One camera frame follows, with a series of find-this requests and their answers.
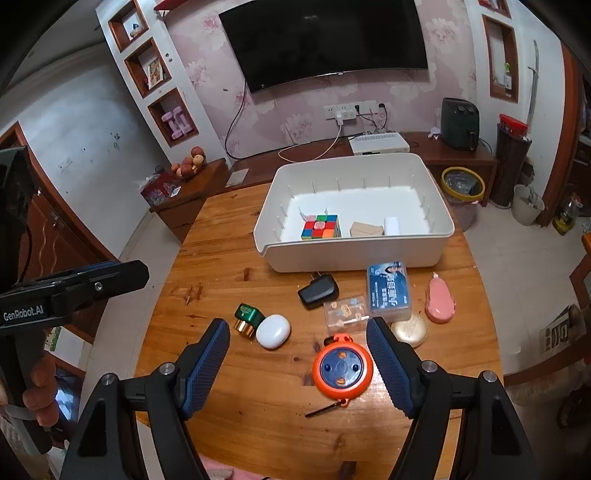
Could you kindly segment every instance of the blue textured gripper pad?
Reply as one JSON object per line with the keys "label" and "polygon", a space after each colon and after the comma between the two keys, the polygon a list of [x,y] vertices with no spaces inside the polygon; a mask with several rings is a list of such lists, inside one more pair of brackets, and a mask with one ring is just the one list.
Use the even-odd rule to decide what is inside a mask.
{"label": "blue textured gripper pad", "polygon": [[187,394],[183,403],[186,419],[205,405],[229,347],[230,327],[226,322],[221,322],[187,380]]}
{"label": "blue textured gripper pad", "polygon": [[369,351],[374,358],[375,365],[378,367],[379,374],[384,380],[384,385],[386,385],[392,403],[410,418],[414,411],[414,403],[410,396],[408,375],[375,320],[371,319],[368,322],[365,336]]}

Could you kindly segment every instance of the rubik's cube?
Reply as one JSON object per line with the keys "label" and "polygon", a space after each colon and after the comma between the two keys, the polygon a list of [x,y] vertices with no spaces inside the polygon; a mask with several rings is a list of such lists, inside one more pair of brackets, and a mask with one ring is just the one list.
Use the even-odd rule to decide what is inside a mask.
{"label": "rubik's cube", "polygon": [[301,233],[302,240],[340,237],[338,215],[310,215]]}

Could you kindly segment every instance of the cooking oil bottle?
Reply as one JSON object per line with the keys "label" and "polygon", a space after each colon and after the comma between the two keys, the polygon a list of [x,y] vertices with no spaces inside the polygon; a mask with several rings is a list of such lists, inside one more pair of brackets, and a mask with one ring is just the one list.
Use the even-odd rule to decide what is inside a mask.
{"label": "cooking oil bottle", "polygon": [[574,227],[574,223],[579,216],[579,209],[582,206],[583,204],[576,193],[573,193],[562,202],[552,219],[552,225],[560,235],[566,235]]}

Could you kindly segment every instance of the blue product box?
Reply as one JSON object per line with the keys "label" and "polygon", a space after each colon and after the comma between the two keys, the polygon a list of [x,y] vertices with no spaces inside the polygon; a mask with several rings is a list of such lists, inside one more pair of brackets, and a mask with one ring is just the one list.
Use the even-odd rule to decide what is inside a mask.
{"label": "blue product box", "polygon": [[408,320],[412,314],[407,271],[402,262],[388,262],[368,268],[368,303],[372,316],[387,322]]}

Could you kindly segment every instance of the flat-screen tv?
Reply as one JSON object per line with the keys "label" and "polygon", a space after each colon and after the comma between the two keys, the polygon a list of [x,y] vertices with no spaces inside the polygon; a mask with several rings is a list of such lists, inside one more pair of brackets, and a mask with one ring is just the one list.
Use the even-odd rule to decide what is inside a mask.
{"label": "flat-screen tv", "polygon": [[414,0],[253,0],[220,14],[251,92],[368,69],[426,69]]}

